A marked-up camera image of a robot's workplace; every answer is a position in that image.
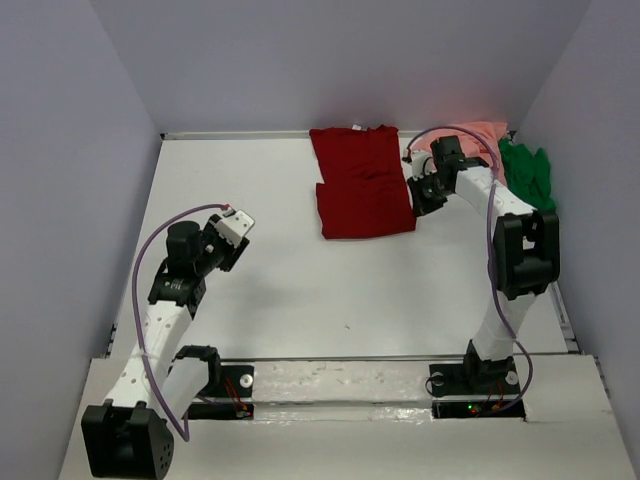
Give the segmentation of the dark red t shirt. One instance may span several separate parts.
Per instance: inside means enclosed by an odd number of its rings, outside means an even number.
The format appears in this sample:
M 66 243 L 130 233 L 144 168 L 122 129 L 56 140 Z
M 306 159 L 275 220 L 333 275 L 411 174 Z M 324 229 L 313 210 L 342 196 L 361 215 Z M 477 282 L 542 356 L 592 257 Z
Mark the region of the dark red t shirt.
M 315 193 L 325 239 L 362 240 L 415 230 L 397 128 L 314 128 L 309 136 L 322 176 Z

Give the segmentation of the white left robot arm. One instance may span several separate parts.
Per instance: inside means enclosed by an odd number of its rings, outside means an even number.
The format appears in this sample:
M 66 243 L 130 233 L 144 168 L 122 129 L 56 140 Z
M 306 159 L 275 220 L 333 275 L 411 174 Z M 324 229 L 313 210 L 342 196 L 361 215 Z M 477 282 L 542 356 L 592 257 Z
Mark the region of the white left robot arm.
M 242 210 L 212 215 L 205 225 L 179 221 L 166 236 L 145 308 L 133 308 L 136 344 L 99 405 L 86 407 L 81 430 L 91 474 L 106 479 L 163 479 L 177 437 L 189 438 L 187 412 L 198 394 L 221 383 L 216 348 L 183 337 L 206 293 L 206 278 L 230 271 L 249 245 L 255 221 Z

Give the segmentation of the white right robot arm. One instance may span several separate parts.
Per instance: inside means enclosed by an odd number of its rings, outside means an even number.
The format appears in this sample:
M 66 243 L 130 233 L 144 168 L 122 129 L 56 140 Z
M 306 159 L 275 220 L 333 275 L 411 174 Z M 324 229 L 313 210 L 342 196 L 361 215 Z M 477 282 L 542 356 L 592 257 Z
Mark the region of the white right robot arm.
M 407 185 L 413 213 L 423 217 L 456 195 L 486 221 L 491 298 L 483 322 L 469 341 L 451 380 L 482 392 L 513 369 L 519 331 L 535 300 L 560 273 L 560 224 L 556 213 L 518 198 L 499 179 L 497 157 L 466 155 L 456 135 L 441 136 L 425 150 L 408 145 Z

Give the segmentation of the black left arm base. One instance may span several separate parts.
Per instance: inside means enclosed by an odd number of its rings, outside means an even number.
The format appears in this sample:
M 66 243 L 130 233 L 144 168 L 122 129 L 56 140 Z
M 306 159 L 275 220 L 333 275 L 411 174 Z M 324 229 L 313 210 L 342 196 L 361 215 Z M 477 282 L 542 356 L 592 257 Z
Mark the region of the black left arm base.
M 255 368 L 247 363 L 223 363 L 219 382 L 207 385 L 188 409 L 190 420 L 250 421 L 254 418 Z

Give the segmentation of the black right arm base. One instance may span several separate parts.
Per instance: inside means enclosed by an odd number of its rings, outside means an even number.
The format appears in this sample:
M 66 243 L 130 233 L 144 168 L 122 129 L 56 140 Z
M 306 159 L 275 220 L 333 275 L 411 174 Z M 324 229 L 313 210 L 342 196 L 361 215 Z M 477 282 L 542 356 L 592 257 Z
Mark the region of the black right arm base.
M 478 381 L 469 379 L 461 362 L 431 364 L 425 390 L 432 399 L 431 413 L 436 420 L 526 418 L 522 400 L 506 408 L 520 394 L 513 362 L 504 373 Z

